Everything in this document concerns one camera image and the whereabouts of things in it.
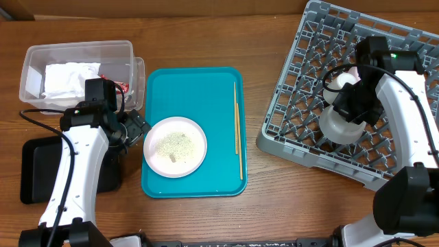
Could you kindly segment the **white cup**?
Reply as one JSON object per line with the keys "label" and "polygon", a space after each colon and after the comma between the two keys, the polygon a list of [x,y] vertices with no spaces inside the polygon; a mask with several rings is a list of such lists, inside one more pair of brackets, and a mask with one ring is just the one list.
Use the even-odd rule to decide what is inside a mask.
{"label": "white cup", "polygon": [[[341,73],[335,79],[329,83],[328,87],[334,90],[340,90],[345,84],[355,84],[357,83],[357,78],[350,73]],[[323,98],[328,104],[332,104],[337,97],[338,93],[331,92],[328,90],[323,90]]]}

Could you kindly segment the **grey bowl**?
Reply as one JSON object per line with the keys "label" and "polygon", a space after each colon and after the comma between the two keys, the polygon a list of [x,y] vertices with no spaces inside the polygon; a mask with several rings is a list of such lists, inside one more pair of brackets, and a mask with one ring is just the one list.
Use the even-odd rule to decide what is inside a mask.
{"label": "grey bowl", "polygon": [[361,124],[347,122],[333,106],[326,107],[319,117],[319,127],[323,135],[330,141],[342,145],[356,142],[366,127],[366,122]]}

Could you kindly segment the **red snack wrapper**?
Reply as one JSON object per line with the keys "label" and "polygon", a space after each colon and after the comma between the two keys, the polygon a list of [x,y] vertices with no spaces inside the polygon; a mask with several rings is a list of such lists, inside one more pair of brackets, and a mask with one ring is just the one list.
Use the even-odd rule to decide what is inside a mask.
{"label": "red snack wrapper", "polygon": [[103,74],[100,75],[99,79],[102,81],[102,95],[104,98],[120,97],[125,99],[127,97],[130,86],[125,82],[110,80]]}

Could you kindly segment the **grey dishwasher rack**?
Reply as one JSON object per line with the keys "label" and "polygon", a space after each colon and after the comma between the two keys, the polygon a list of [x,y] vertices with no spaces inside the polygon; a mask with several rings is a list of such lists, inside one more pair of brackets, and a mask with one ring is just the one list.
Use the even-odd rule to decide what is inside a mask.
{"label": "grey dishwasher rack", "polygon": [[257,147],[305,167],[319,167],[376,191],[396,174],[396,153],[386,116],[366,126],[355,143],[339,145],[320,131],[326,103],[322,77],[352,63],[355,46],[384,36],[394,50],[418,53],[425,68],[427,99],[438,115],[438,36],[323,1],[310,1],[274,89]]}

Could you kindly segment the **white napkin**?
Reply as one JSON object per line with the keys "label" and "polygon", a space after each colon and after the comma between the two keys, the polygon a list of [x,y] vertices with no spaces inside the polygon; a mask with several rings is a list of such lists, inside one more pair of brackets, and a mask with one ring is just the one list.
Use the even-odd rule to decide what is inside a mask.
{"label": "white napkin", "polygon": [[47,65],[42,95],[48,99],[84,97],[85,81],[99,77],[100,65],[96,62]]}

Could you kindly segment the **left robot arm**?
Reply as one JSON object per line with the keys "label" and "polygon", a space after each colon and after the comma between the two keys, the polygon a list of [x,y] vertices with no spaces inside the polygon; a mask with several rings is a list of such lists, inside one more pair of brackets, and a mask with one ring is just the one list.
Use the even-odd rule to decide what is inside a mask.
{"label": "left robot arm", "polygon": [[145,233],[107,239],[97,228],[95,201],[107,151],[133,146],[151,127],[117,103],[122,88],[103,78],[85,82],[84,101],[61,111],[62,152],[56,181],[38,227],[22,231],[20,246],[151,246]]}

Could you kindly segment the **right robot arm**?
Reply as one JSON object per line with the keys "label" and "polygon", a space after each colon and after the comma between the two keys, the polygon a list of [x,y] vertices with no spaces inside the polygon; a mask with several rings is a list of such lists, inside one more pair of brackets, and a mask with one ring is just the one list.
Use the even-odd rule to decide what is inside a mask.
{"label": "right robot arm", "polygon": [[386,115],[398,172],[375,193],[373,211],[340,229],[341,246],[410,244],[438,232],[438,128],[425,90],[424,67],[415,51],[391,50],[383,36],[355,47],[360,80],[336,89],[336,141],[343,124],[375,125]]}

